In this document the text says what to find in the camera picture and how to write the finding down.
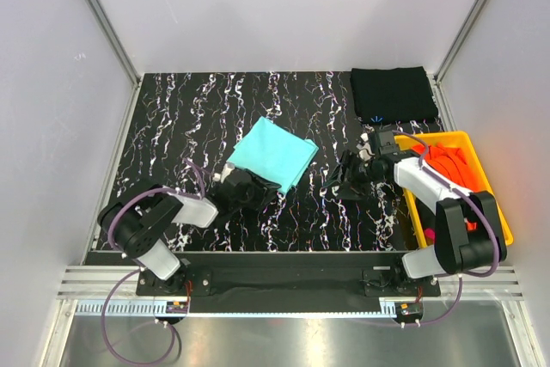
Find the teal t shirt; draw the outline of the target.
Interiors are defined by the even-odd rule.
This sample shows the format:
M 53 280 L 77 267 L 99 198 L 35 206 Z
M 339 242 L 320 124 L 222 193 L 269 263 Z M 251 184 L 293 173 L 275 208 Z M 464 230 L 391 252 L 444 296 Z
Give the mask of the teal t shirt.
M 315 157 L 318 146 L 260 117 L 250 132 L 235 145 L 228 162 L 278 184 L 286 195 L 296 187 Z

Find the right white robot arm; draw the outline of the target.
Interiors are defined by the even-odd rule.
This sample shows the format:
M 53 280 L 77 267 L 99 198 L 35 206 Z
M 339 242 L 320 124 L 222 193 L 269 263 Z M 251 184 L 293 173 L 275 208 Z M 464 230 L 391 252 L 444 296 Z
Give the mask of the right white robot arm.
M 435 217 L 433 245 L 406 253 L 390 273 L 395 292 L 409 295 L 421 279 L 455 274 L 485 278 L 506 258 L 507 247 L 496 199 L 444 177 L 426 160 L 429 153 L 402 149 L 397 131 L 365 133 L 355 150 L 345 150 L 324 186 L 337 199 L 357 201 L 372 183 L 392 181 L 411 192 Z

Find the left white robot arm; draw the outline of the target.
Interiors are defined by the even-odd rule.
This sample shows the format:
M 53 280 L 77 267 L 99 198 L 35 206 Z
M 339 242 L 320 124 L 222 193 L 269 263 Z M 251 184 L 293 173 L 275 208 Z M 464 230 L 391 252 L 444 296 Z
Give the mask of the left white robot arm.
M 233 169 L 214 179 L 200 194 L 186 194 L 143 179 L 97 217 L 113 249 L 134 260 L 169 295 L 185 286 L 187 264 L 162 240 L 172 224 L 210 228 L 242 210 L 259 211 L 271 203 L 281 186 L 248 169 Z

